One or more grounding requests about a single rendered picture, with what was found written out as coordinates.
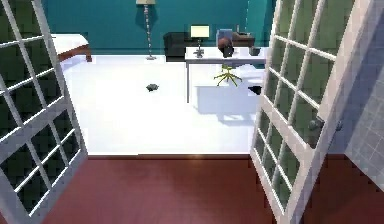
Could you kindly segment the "desk lamp with yellow shade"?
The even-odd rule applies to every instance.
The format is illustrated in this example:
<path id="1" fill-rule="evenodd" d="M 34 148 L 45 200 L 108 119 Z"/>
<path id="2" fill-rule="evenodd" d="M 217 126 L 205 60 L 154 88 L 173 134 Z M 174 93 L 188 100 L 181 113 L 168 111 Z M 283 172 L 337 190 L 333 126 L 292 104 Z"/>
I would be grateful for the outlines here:
<path id="1" fill-rule="evenodd" d="M 192 25 L 190 27 L 190 36 L 198 41 L 198 48 L 194 54 L 197 58 L 202 58 L 204 50 L 201 48 L 201 42 L 203 38 L 210 36 L 210 27 L 208 25 Z"/>

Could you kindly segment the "floor lamp with pale shade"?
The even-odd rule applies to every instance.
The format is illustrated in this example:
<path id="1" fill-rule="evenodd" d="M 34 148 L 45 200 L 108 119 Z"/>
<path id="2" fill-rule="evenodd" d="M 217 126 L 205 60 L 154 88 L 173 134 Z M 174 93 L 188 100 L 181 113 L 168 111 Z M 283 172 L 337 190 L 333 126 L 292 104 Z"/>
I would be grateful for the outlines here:
<path id="1" fill-rule="evenodd" d="M 151 42 L 151 30 L 150 30 L 150 19 L 149 19 L 149 6 L 155 5 L 156 0 L 136 0 L 136 5 L 141 5 L 143 7 L 144 20 L 145 20 L 145 29 L 148 42 L 148 56 L 147 60 L 155 60 L 156 57 L 152 54 L 152 42 Z"/>

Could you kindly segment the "bed with white cover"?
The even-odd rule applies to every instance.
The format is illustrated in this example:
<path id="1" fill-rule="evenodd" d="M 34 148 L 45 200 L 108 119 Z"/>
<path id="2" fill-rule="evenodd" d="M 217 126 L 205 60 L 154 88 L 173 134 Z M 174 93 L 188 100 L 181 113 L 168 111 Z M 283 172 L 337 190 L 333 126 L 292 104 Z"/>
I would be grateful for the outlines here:
<path id="1" fill-rule="evenodd" d="M 81 34 L 51 35 L 60 62 L 76 55 L 84 55 L 87 62 L 92 61 L 88 40 Z"/>

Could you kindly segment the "white desk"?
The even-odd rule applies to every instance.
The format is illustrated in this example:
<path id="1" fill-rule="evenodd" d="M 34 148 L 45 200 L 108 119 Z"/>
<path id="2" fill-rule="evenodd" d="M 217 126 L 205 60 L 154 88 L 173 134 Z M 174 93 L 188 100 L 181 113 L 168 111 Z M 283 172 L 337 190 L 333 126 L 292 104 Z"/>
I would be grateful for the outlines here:
<path id="1" fill-rule="evenodd" d="M 245 64 L 265 64 L 267 59 L 268 47 L 260 47 L 257 56 L 251 56 L 248 47 L 235 47 L 235 53 L 232 57 L 225 58 L 217 47 L 203 47 L 204 54 L 202 57 L 197 56 L 196 47 L 187 47 L 185 52 L 185 68 L 186 68 L 186 100 L 190 102 L 190 65 L 191 64 L 228 64 L 228 65 L 245 65 Z"/>

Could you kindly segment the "grey round door knob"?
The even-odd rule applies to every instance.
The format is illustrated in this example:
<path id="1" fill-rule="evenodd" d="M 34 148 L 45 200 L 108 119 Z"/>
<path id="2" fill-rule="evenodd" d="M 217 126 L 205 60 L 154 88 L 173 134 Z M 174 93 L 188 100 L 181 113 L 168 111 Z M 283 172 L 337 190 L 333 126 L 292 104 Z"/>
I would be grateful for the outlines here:
<path id="1" fill-rule="evenodd" d="M 308 124 L 309 131 L 321 130 L 324 126 L 324 121 L 321 119 L 312 119 Z"/>

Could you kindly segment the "white glazed room door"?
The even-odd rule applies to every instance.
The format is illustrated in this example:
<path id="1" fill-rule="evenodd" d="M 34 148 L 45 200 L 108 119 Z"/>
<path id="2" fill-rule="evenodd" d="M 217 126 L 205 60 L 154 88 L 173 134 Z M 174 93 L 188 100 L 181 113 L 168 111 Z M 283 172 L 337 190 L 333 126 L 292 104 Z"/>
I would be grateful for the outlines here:
<path id="1" fill-rule="evenodd" d="M 384 224 L 384 0 L 276 0 L 259 104 L 274 224 Z"/>
<path id="2" fill-rule="evenodd" d="M 87 157 L 41 0 L 0 0 L 0 215 L 42 224 Z"/>

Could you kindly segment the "brown chair with green base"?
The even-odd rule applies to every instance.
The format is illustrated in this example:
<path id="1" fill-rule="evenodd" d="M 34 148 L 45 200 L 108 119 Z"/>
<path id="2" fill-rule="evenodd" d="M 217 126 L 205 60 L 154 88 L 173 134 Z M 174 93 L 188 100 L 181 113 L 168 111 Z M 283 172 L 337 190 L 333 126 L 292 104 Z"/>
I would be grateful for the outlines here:
<path id="1" fill-rule="evenodd" d="M 234 47 L 232 44 L 232 40 L 227 37 L 222 37 L 218 40 L 217 47 L 220 50 L 220 52 L 223 54 L 224 58 L 229 58 L 234 53 Z M 236 79 L 241 80 L 240 77 L 234 75 L 231 70 L 233 69 L 232 66 L 228 64 L 222 64 L 221 65 L 221 73 L 217 76 L 215 76 L 215 79 L 220 79 L 220 81 L 217 83 L 217 85 L 220 85 L 223 80 L 226 82 L 231 81 L 235 86 L 237 86 Z"/>

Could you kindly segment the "blue box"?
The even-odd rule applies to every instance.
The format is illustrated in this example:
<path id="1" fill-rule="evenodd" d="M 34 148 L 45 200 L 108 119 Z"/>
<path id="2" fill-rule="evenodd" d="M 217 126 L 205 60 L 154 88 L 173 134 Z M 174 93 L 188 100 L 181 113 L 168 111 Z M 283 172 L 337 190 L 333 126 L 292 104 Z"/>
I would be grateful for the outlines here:
<path id="1" fill-rule="evenodd" d="M 222 38 L 232 39 L 233 31 L 231 29 L 219 29 L 216 33 L 216 39 L 220 40 Z"/>

